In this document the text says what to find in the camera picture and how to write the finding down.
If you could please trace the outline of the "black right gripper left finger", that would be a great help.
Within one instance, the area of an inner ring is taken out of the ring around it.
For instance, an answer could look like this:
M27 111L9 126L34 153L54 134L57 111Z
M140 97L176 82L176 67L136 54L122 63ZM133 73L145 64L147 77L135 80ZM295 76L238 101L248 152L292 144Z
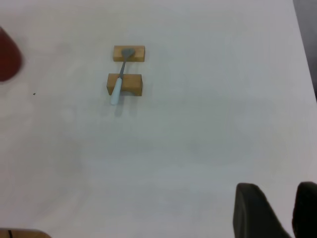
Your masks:
M265 194L255 184L236 186L233 213L236 238L288 238Z

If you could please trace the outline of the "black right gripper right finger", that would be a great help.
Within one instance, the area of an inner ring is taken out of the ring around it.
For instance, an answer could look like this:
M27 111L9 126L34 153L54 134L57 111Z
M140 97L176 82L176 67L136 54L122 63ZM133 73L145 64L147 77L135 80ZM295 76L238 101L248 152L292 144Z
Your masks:
M292 219L296 238L317 237L317 184L311 181L298 185Z

